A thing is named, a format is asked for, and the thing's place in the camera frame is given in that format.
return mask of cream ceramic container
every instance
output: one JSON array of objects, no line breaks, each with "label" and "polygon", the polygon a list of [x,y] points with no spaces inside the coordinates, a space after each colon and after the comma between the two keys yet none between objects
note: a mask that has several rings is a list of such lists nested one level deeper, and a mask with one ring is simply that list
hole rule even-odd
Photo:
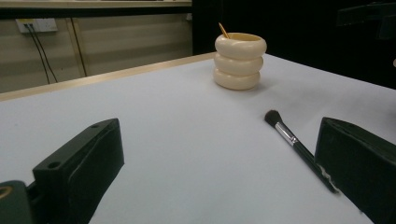
[{"label": "cream ceramic container", "polygon": [[228,89],[251,89],[260,81],[262,55],[267,44],[257,35],[229,33],[228,36],[230,38],[220,35],[216,39],[213,77],[220,86]]}]

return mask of black brush handle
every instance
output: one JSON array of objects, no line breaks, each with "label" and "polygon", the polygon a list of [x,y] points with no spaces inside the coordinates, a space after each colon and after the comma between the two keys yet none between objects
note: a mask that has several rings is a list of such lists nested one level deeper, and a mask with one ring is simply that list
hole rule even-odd
[{"label": "black brush handle", "polygon": [[317,175],[317,177],[323,182],[324,185],[332,192],[336,193],[338,192],[334,186],[330,183],[330,180],[323,176],[322,171],[320,167],[315,163],[314,161],[314,156],[308,149],[301,143],[301,142],[296,142],[293,144],[294,150],[297,152],[297,154],[300,156],[301,159],[311,168],[311,170]]}]

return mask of dark background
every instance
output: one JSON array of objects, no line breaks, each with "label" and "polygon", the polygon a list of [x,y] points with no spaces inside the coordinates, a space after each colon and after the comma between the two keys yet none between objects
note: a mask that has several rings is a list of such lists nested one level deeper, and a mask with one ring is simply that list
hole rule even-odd
[{"label": "dark background", "polygon": [[336,25],[339,9],[370,3],[192,0],[193,54],[215,51],[221,22],[227,32],[263,37],[268,54],[396,90],[396,38],[377,39],[379,20]]}]

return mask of brush bristles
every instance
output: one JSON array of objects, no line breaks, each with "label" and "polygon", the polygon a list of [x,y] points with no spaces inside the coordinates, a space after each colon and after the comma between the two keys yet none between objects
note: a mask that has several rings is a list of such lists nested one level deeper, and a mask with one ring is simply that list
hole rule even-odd
[{"label": "brush bristles", "polygon": [[280,114],[276,110],[270,110],[265,114],[264,120],[275,128],[278,122],[282,122]]}]

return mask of brush ferrule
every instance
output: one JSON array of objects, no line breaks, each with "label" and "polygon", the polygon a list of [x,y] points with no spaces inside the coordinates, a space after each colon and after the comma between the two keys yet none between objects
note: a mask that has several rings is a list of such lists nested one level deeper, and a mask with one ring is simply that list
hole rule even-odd
[{"label": "brush ferrule", "polygon": [[277,131],[288,141],[288,143],[293,146],[295,143],[300,142],[298,138],[291,132],[291,130],[282,122],[278,122],[275,125]]}]

